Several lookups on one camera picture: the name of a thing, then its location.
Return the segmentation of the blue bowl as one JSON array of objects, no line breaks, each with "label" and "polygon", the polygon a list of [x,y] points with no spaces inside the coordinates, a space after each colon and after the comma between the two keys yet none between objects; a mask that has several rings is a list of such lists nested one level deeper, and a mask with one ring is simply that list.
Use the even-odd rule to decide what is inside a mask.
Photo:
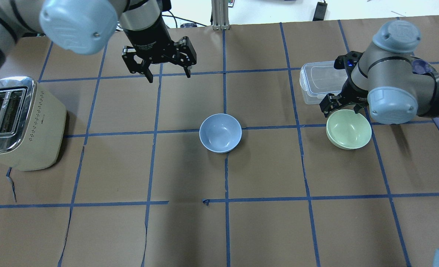
[{"label": "blue bowl", "polygon": [[226,113],[217,113],[202,122],[199,139],[207,150],[225,154],[238,146],[242,139],[242,130],[236,118]]}]

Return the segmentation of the green bowl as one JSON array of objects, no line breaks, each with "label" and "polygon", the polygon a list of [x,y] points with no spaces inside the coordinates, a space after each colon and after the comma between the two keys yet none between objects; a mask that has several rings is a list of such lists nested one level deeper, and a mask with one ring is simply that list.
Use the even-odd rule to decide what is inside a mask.
[{"label": "green bowl", "polygon": [[366,146],[372,137],[372,129],[364,115],[343,109],[332,113],[326,122],[328,140],[343,150],[357,150]]}]

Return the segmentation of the black power adapter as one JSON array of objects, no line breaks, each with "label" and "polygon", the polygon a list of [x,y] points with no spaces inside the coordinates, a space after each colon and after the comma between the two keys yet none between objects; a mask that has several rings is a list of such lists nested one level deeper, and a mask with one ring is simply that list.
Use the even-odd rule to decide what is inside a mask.
[{"label": "black power adapter", "polygon": [[317,2],[312,21],[323,21],[325,20],[326,12],[327,12],[327,6],[326,0],[322,0]]}]

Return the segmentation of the cream and chrome toaster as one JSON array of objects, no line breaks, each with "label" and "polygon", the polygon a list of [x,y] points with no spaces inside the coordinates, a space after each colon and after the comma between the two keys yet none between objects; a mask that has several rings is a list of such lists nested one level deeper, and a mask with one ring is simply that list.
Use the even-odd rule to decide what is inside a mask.
[{"label": "cream and chrome toaster", "polygon": [[0,164],[19,171],[54,165],[66,117],[65,105],[35,79],[0,79]]}]

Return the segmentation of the clear plastic food container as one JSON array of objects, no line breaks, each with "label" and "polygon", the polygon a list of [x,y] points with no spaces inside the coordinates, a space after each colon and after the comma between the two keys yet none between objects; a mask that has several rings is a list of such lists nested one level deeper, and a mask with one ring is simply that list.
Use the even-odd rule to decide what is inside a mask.
[{"label": "clear plastic food container", "polygon": [[334,68],[334,61],[304,64],[299,77],[304,103],[315,105],[328,93],[337,95],[347,78],[345,69]]}]

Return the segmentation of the aluminium frame post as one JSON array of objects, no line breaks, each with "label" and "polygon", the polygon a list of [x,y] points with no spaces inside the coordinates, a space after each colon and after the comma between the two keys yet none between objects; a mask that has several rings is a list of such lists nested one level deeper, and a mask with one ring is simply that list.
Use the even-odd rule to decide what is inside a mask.
[{"label": "aluminium frame post", "polygon": [[211,0],[213,30],[230,29],[228,3],[228,0]]}]

